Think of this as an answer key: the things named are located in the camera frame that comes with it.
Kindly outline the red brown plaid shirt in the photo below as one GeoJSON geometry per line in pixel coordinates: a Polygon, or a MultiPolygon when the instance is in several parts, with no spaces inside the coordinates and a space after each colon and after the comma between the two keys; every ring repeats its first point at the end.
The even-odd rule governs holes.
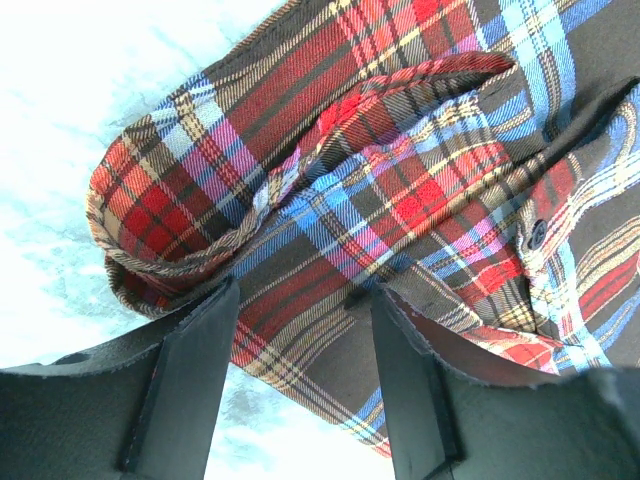
{"type": "Polygon", "coordinates": [[[92,174],[149,318],[225,276],[232,362],[380,455],[371,290],[551,374],[639,362],[639,5],[292,1],[92,174]]]}

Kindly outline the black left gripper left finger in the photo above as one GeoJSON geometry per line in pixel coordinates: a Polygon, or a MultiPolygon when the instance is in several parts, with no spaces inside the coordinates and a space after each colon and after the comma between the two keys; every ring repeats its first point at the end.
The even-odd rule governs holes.
{"type": "Polygon", "coordinates": [[[238,310],[228,277],[111,341],[3,369],[2,477],[202,478],[238,310]]]}

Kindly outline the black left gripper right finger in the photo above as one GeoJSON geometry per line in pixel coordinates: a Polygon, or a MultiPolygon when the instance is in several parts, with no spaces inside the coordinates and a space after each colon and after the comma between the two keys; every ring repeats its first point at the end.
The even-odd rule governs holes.
{"type": "Polygon", "coordinates": [[[639,372],[559,377],[503,359],[375,290],[372,329],[399,479],[635,479],[639,372]]]}

